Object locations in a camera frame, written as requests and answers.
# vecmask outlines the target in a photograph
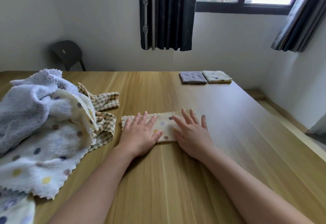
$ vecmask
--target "curtain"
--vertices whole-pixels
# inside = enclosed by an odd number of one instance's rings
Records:
[[[139,0],[141,48],[189,51],[196,0]]]
[[[303,52],[324,19],[326,0],[296,0],[271,48]]]

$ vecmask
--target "plaid cloth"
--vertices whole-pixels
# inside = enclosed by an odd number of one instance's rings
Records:
[[[81,83],[78,83],[78,91],[91,99],[95,109],[96,124],[99,130],[94,132],[96,136],[96,143],[89,149],[89,151],[92,151],[98,147],[101,147],[107,142],[110,142],[114,137],[115,123],[117,118],[111,113],[104,113],[100,111],[119,107],[119,93],[112,92],[92,95]]]

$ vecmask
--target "white wall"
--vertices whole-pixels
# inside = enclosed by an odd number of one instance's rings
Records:
[[[311,129],[326,114],[326,20],[305,52],[283,54],[285,57],[271,62],[261,89]]]
[[[139,0],[54,1],[88,70],[223,70],[251,88],[260,86],[270,62],[282,55],[270,47],[285,16],[196,13],[191,51],[145,51]]]
[[[53,0],[0,0],[0,71],[60,67],[47,45],[62,36]]]

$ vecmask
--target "hand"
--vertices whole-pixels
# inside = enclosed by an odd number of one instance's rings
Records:
[[[200,126],[192,109],[190,110],[190,116],[184,109],[181,112],[184,119],[172,116],[181,129],[181,132],[175,130],[174,135],[179,146],[188,155],[202,161],[207,152],[214,147],[212,138],[207,130],[205,115],[202,116],[202,126]]]
[[[124,124],[119,145],[131,152],[133,158],[146,154],[153,148],[157,140],[161,137],[162,131],[151,134],[156,116],[153,116],[147,123],[147,112],[140,117],[140,113],[136,115],[131,122],[130,118]]]

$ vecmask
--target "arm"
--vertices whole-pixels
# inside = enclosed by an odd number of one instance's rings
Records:
[[[201,161],[220,181],[231,201],[248,224],[313,224],[292,205],[240,167],[214,146],[205,116],[199,125],[182,110],[184,120],[173,116],[182,133],[175,131],[180,147]]]
[[[130,162],[147,153],[162,135],[150,130],[156,120],[145,124],[147,112],[138,114],[133,122],[128,119],[119,144],[108,154],[102,165],[83,183],[50,219],[48,224],[92,223],[102,224],[112,204],[115,191]]]

